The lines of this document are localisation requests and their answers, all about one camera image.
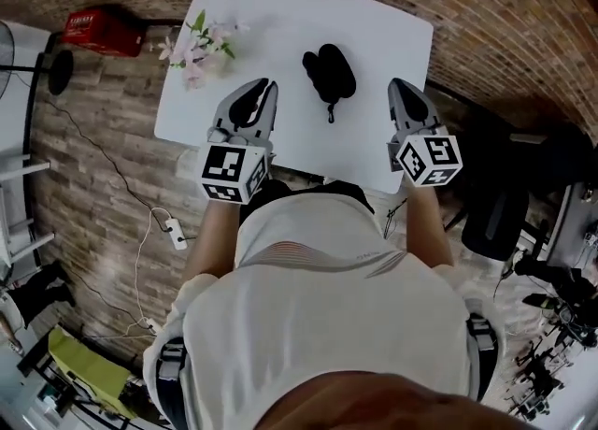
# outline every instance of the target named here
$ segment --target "green cloth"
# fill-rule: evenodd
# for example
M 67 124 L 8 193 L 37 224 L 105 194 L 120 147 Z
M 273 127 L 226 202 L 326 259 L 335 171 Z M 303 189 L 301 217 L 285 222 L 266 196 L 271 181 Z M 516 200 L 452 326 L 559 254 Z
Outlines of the green cloth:
M 123 417 L 133 419 L 136 415 L 119 400 L 131 373 L 119 365 L 90 351 L 75 338 L 56 327 L 50 332 L 50 355 L 66 375 L 73 373 L 88 385 L 100 403 L 110 407 Z

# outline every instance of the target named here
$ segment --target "fan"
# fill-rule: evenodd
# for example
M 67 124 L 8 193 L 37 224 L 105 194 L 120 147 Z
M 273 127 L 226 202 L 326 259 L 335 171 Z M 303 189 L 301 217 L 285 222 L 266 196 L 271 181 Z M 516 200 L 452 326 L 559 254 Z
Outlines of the fan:
M 0 21 L 0 98 L 7 89 L 8 80 L 13 71 L 34 73 L 38 69 L 31 66 L 15 66 L 15 41 L 8 26 Z M 50 69 L 39 69 L 48 74 L 48 88 L 54 95 L 60 94 L 73 75 L 73 53 L 68 50 L 60 51 Z

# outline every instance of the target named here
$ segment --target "red box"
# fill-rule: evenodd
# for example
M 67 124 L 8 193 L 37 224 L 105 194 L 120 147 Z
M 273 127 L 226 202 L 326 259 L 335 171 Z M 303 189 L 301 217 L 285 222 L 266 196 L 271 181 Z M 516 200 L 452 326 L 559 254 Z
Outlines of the red box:
M 135 58 L 141 51 L 145 34 L 145 29 L 103 9 L 85 9 L 68 17 L 63 42 L 100 54 Z

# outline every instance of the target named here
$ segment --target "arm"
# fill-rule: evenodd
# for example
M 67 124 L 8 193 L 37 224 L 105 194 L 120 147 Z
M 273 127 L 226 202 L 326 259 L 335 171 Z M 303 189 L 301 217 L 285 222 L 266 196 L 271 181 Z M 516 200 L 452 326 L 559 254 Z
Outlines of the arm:
M 15 333 L 10 328 L 10 324 L 8 323 L 7 318 L 2 312 L 0 312 L 0 329 L 2 329 L 2 332 L 4 332 L 7 335 L 8 340 L 10 340 L 16 347 L 21 347 L 21 343 L 17 339 L 17 336 L 15 336 Z
M 183 282 L 199 274 L 221 278 L 235 267 L 238 204 L 210 201 L 199 234 L 187 259 Z
M 410 187 L 407 199 L 407 252 L 430 268 L 453 265 L 440 206 L 433 187 Z

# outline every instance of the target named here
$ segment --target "shoulder strap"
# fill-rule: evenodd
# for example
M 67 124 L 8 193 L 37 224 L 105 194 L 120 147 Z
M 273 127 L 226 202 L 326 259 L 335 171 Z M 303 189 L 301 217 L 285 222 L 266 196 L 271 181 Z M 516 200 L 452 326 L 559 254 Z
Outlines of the shoulder strap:
M 180 372 L 187 361 L 183 337 L 169 340 L 162 347 L 156 366 L 156 391 L 162 410 L 176 430 L 189 430 Z
M 468 347 L 473 353 L 470 355 L 471 371 L 477 372 L 477 375 L 470 379 L 477 383 L 477 395 L 471 396 L 475 396 L 479 402 L 488 390 L 498 362 L 498 338 L 488 319 L 475 312 L 469 316 L 467 331 L 470 336 Z

